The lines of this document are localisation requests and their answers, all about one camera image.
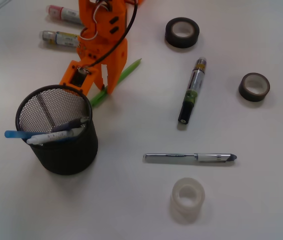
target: black wire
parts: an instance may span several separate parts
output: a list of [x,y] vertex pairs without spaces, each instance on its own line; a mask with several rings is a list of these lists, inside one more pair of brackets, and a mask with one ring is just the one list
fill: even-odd
[[133,0],[134,1],[134,5],[133,5],[133,13],[132,13],[132,16],[131,16],[131,19],[130,19],[130,22],[125,30],[125,32],[123,33],[123,35],[121,36],[121,38],[118,40],[118,42],[102,57],[98,58],[94,63],[92,64],[89,64],[89,65],[85,65],[83,66],[83,68],[90,68],[90,67],[93,67],[95,66],[96,64],[99,64],[101,61],[103,61],[105,58],[107,58],[121,43],[122,41],[126,38],[128,32],[130,31],[133,23],[134,23],[134,20],[135,20],[135,17],[136,17],[136,13],[137,13],[137,8],[138,8],[138,4],[137,4],[137,0]]

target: marker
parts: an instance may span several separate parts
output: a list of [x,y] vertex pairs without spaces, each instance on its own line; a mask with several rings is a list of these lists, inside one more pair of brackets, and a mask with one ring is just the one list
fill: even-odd
[[48,5],[46,7],[46,12],[54,19],[83,25],[78,11],[62,6]]
[[[131,65],[129,65],[124,71],[122,71],[119,80],[117,82],[117,85],[123,81],[129,74],[134,71],[139,64],[141,64],[141,58],[138,59],[137,61],[134,61]],[[100,91],[93,99],[90,101],[91,107],[94,108],[97,105],[99,105],[106,97],[108,96],[107,94],[107,87],[105,87],[103,90]]]
[[237,159],[234,154],[223,153],[147,153],[143,156],[145,162],[153,164],[182,164],[193,165],[195,163],[226,163]]
[[34,135],[29,138],[26,142],[28,144],[45,144],[49,142],[54,142],[57,140],[67,139],[78,136],[84,130],[83,127],[73,128],[69,131],[58,131],[58,132],[51,132],[47,134],[41,135]]
[[189,80],[188,88],[186,90],[185,97],[182,102],[178,121],[182,124],[188,124],[192,110],[195,106],[196,98],[202,88],[205,69],[206,69],[206,58],[201,57],[197,60],[197,63],[192,70],[191,77]]
[[30,139],[34,135],[46,134],[46,132],[33,131],[5,131],[5,137],[8,139]]
[[74,128],[79,128],[82,124],[86,123],[88,120],[89,118],[86,116],[82,118],[77,118],[63,125],[53,127],[51,129],[51,132],[56,133],[56,132],[61,132],[61,131],[67,131],[67,130],[74,129]]
[[77,48],[78,35],[62,31],[41,31],[39,38],[49,44],[64,45]]

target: pencil holder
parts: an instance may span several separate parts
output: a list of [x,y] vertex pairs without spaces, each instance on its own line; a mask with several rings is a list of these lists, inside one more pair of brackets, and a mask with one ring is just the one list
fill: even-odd
[[83,131],[74,139],[45,144],[29,144],[41,164],[60,175],[72,175],[86,169],[95,159],[98,139],[93,111],[87,97],[65,85],[42,87],[20,104],[16,114],[18,131],[50,133],[52,128],[88,117]]

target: green plastic stick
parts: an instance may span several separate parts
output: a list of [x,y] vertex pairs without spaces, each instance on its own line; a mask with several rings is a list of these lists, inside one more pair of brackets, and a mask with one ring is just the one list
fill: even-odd
[[[117,85],[123,81],[129,74],[134,71],[138,65],[141,63],[141,58],[138,59],[137,61],[134,61],[129,67],[127,67],[120,75],[119,80],[117,82]],[[94,108],[97,105],[99,105],[106,97],[108,96],[107,94],[107,87],[105,87],[103,90],[100,91],[96,96],[90,100],[91,107]]]

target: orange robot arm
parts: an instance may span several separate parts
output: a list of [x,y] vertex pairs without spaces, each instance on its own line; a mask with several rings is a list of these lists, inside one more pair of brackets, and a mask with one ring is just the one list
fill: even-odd
[[126,1],[132,0],[79,0],[79,16],[85,28],[78,37],[77,53],[80,61],[71,61],[60,84],[89,92],[93,83],[104,88],[101,64],[107,65],[108,88],[111,94],[127,61],[128,45],[125,38],[135,19],[127,26]]

